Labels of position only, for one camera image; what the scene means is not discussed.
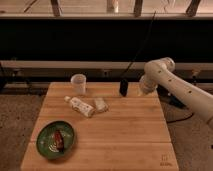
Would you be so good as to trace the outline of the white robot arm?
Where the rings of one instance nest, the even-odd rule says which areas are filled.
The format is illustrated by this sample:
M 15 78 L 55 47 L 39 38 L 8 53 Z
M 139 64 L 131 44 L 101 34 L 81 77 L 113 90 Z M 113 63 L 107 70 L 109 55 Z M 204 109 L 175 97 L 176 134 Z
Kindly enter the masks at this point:
M 139 90 L 147 95 L 161 85 L 213 129 L 213 95 L 177 77 L 174 69 L 175 63 L 169 57 L 147 62 Z

